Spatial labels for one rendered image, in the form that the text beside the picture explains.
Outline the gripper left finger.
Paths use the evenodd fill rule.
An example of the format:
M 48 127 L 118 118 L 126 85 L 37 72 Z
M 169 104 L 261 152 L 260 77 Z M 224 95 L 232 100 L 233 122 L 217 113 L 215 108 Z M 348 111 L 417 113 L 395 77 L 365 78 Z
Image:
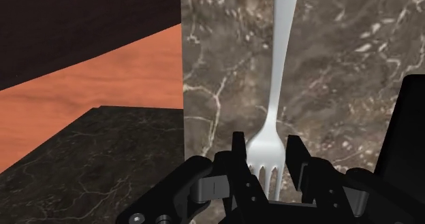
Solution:
M 214 159 L 190 157 L 122 211 L 116 224 L 190 224 L 214 199 L 225 208 L 218 224 L 267 224 L 269 202 L 246 158 L 244 134 L 235 131 L 231 150 Z

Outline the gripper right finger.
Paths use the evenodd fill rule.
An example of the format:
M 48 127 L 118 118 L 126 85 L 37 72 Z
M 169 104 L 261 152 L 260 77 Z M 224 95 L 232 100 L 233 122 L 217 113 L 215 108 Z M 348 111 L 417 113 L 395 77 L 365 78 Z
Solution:
M 372 172 L 344 174 L 310 155 L 301 138 L 287 137 L 286 166 L 302 202 L 316 205 L 310 217 L 324 224 L 425 224 L 425 205 Z

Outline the white fork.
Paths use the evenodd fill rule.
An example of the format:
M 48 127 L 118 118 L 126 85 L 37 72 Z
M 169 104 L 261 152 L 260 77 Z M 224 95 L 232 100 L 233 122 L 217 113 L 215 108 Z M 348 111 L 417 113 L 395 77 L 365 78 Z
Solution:
M 261 169 L 265 171 L 264 193 L 266 195 L 270 194 L 272 171 L 277 171 L 272 201 L 279 199 L 285 166 L 285 147 L 277 132 L 277 117 L 285 57 L 296 2 L 297 0 L 274 0 L 272 71 L 267 114 L 262 128 L 247 144 L 247 164 L 253 168 L 253 174 L 259 176 Z

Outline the black upright block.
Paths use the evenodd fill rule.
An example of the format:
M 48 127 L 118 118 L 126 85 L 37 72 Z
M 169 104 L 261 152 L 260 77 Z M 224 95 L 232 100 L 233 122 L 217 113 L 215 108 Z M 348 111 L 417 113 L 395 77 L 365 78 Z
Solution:
M 375 174 L 425 204 L 425 74 L 403 78 Z

